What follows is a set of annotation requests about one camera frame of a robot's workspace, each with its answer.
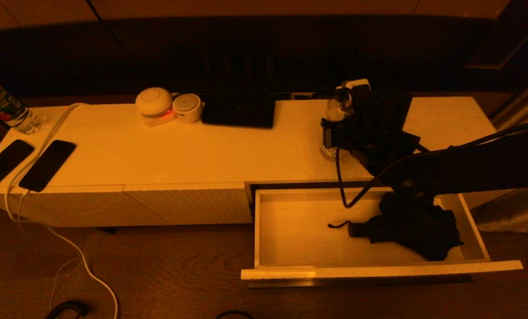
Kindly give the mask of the clear plastic water bottle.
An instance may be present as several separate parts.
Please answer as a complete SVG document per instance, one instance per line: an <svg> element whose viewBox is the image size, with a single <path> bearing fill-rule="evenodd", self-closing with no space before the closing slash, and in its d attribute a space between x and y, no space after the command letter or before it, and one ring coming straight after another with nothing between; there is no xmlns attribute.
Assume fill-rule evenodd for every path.
<svg viewBox="0 0 528 319"><path fill-rule="evenodd" d="M352 90L347 87L338 87L327 102L326 116L322 118L322 145L323 154L330 160L336 156L336 147L331 146L331 131L329 123L339 122L355 114L352 105Z"/></svg>

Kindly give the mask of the white cabinet drawer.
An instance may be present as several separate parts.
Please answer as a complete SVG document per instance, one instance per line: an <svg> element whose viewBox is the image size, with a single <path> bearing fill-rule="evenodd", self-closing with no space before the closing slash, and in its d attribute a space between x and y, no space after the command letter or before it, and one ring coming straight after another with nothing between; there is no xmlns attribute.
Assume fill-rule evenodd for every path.
<svg viewBox="0 0 528 319"><path fill-rule="evenodd" d="M339 190L258 190L255 195L254 266L241 272L251 288L351 284L424 284L471 281L479 273L521 270L520 261L493 262L461 195L434 203L454 212L463 245L441 262L428 262L394 242L351 238L346 220L365 222L379 214L388 187L375 187L345 209Z"/></svg>

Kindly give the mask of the black umbrella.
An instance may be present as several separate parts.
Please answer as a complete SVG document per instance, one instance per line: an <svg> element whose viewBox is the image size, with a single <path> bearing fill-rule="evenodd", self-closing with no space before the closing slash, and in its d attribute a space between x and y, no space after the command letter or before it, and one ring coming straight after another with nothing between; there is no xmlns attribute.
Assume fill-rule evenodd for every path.
<svg viewBox="0 0 528 319"><path fill-rule="evenodd" d="M430 262L444 261L461 241L452 210L434 204L433 197L404 197L395 192L383 195L380 214L367 222L349 220L331 229L347 226L351 238L367 238L371 244L395 242Z"/></svg>

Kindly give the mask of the white low cabinet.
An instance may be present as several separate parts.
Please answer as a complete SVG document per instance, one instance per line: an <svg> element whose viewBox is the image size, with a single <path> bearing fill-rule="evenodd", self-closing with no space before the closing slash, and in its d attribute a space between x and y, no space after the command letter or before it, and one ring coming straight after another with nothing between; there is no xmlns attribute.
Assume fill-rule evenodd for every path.
<svg viewBox="0 0 528 319"><path fill-rule="evenodd" d="M278 101L272 129L171 121L146 127L133 104L36 108L47 118L15 140L41 149L55 140L77 147L48 186L30 193L21 215L54 227L172 226L252 222L250 187L293 188L336 182L320 149L324 100Z"/></svg>

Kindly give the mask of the black router box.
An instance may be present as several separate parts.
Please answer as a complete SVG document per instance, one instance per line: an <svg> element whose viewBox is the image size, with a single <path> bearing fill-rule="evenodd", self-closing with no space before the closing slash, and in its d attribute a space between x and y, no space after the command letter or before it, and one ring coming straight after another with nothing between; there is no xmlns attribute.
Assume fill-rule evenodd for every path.
<svg viewBox="0 0 528 319"><path fill-rule="evenodd" d="M209 125L270 129L274 113L275 99L265 93L210 93L201 121Z"/></svg>

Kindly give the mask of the grey curtain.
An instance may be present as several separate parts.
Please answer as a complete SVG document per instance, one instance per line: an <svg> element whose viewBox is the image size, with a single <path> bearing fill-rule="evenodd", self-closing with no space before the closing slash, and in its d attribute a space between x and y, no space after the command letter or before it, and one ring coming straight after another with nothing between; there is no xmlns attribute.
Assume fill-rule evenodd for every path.
<svg viewBox="0 0 528 319"><path fill-rule="evenodd" d="M492 123L499 130L528 123L528 88L509 99ZM472 212L479 230L528 234L528 188L487 192L487 201Z"/></svg>

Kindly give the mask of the small round white speaker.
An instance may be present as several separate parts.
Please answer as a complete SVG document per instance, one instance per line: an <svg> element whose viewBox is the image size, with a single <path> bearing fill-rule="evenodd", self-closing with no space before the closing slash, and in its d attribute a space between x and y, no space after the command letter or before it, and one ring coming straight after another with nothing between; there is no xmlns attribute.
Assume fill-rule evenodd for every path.
<svg viewBox="0 0 528 319"><path fill-rule="evenodd" d="M203 103L198 95L185 93L172 102L173 111L180 121L193 123L199 121L203 112Z"/></svg>

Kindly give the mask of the large round white device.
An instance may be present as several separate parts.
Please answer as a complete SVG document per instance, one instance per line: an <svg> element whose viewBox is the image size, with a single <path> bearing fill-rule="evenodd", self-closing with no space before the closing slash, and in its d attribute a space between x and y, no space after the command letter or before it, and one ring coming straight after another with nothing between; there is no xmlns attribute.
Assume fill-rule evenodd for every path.
<svg viewBox="0 0 528 319"><path fill-rule="evenodd" d="M152 128L176 119L173 110L173 96L160 87L152 87L140 92L135 105L146 127Z"/></svg>

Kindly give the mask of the black smartphone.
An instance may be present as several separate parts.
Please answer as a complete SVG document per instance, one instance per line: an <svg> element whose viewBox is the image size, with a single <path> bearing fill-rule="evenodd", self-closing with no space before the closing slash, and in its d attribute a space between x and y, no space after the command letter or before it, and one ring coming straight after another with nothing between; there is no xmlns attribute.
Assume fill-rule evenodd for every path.
<svg viewBox="0 0 528 319"><path fill-rule="evenodd" d="M15 140L0 152L0 182L34 151L31 144Z"/></svg>
<svg viewBox="0 0 528 319"><path fill-rule="evenodd" d="M77 145L71 142L52 141L19 182L19 186L32 192L42 192L76 148Z"/></svg>

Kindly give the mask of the labelled plastic water bottle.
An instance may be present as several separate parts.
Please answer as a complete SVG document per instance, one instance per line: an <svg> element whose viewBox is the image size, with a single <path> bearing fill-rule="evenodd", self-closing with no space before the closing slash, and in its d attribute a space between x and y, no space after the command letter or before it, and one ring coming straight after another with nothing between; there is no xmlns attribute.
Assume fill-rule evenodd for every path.
<svg viewBox="0 0 528 319"><path fill-rule="evenodd" d="M42 126L39 117L2 85L0 85L0 121L24 135L32 135Z"/></svg>

